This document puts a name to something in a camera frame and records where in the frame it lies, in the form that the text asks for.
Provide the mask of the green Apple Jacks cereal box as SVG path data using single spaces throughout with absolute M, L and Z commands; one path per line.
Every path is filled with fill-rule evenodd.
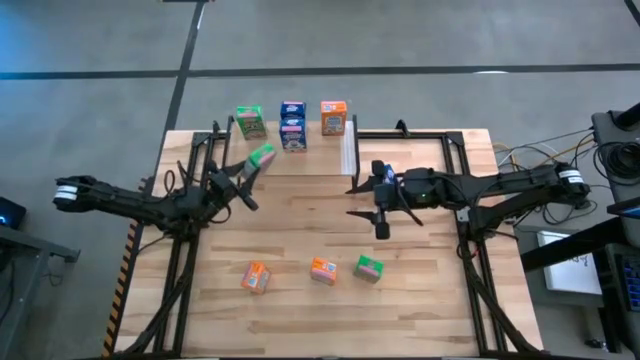
M 354 267 L 353 275 L 369 283 L 377 283 L 383 275 L 384 263 L 361 255 Z
M 236 122 L 245 140 L 265 139 L 267 137 L 260 105 L 238 106 L 236 108 Z
M 263 144 L 253 150 L 246 158 L 242 175 L 251 177 L 254 173 L 266 170 L 276 157 L 275 148 L 271 144 Z

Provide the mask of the blue lit screen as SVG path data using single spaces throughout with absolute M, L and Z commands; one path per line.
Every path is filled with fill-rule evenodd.
M 616 202 L 607 207 L 611 215 L 640 220 L 640 197 Z

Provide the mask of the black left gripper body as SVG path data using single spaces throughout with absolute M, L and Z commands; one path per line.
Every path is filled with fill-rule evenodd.
M 247 193 L 242 188 L 246 178 L 227 176 L 222 168 L 219 168 L 215 162 L 205 163 L 203 169 L 205 178 L 202 181 L 205 189 L 202 191 L 198 208 L 200 210 L 221 210 L 228 206 L 233 199 L 239 198 L 250 210 L 257 210 L 259 205 L 252 198 L 252 191 Z

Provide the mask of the yellow black hazard tape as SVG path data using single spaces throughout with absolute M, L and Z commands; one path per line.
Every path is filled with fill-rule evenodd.
M 115 352 L 115 345 L 123 319 L 126 299 L 136 262 L 136 251 L 140 244 L 142 230 L 143 226 L 136 221 L 132 221 L 128 228 L 127 241 L 121 259 L 114 297 L 107 321 L 106 335 L 100 355 L 101 358 L 107 358 Z

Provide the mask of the orange Frosted Mini Wheats box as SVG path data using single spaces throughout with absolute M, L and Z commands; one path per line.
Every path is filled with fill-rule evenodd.
M 342 136 L 347 120 L 347 103 L 345 101 L 322 101 L 321 123 L 323 136 Z
M 254 294 L 263 294 L 271 278 L 271 271 L 261 262 L 251 261 L 244 273 L 241 286 Z
M 337 279 L 337 265 L 327 259 L 314 257 L 311 262 L 310 277 L 315 281 L 333 286 Z

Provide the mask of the black device with blue light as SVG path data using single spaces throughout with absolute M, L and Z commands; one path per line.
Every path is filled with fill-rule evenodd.
M 0 226 L 18 230 L 26 215 L 26 208 L 0 196 Z

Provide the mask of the grey side table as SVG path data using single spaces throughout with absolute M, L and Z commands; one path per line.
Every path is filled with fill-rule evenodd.
M 51 256 L 75 263 L 80 251 L 0 226 L 0 360 L 8 360 L 24 332 Z

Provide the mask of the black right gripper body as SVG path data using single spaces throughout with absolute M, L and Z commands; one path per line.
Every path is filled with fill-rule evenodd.
M 378 222 L 372 223 L 377 239 L 390 238 L 390 225 L 386 220 L 386 213 L 392 211 L 402 211 L 418 225 L 424 223 L 415 214 L 415 209 L 426 208 L 432 200 L 434 185 L 424 176 L 420 176 L 416 169 L 409 172 L 410 177 L 396 174 L 398 184 L 383 183 L 383 166 L 381 160 L 374 160 L 371 165 L 372 174 L 375 177 L 374 204 L 378 211 Z

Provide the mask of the black slanted beam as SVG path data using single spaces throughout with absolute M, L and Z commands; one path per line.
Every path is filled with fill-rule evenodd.
M 524 270 L 529 272 L 583 254 L 592 253 L 597 259 L 604 257 L 605 252 L 615 251 L 640 254 L 640 220 L 611 215 L 610 219 L 586 230 L 524 253 L 521 261 Z

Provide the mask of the black aluminium rig frame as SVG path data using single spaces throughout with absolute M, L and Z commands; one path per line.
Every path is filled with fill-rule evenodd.
M 373 160 L 397 171 L 431 167 L 476 176 L 496 172 L 489 134 L 471 130 L 355 130 L 356 174 Z M 467 286 L 447 210 L 403 213 L 375 237 L 368 194 L 347 194 L 338 176 L 272 176 L 257 181 L 259 208 L 235 202 L 195 245 L 143 228 L 115 352 L 131 346 L 168 295 L 188 256 L 191 287 L 169 313 L 152 351 L 177 357 L 449 357 L 507 350 L 511 342 Z M 375 284 L 353 275 L 361 255 L 384 263 Z M 314 257 L 337 265 L 333 286 L 310 277 Z M 271 271 L 263 294 L 241 286 L 251 261 Z

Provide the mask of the white sheet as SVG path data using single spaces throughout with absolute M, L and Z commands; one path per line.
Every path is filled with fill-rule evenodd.
M 588 295 L 602 294 L 591 253 L 545 267 L 543 272 L 548 290 Z

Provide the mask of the dark grey equipment cabinet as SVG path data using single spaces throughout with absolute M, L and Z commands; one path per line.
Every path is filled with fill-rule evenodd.
M 640 197 L 640 102 L 625 111 L 591 116 L 596 141 L 593 162 L 616 202 Z

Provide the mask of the dark keyboard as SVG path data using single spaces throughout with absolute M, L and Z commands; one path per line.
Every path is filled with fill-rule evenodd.
M 640 313 L 640 256 L 623 254 L 615 259 L 625 306 L 630 312 Z

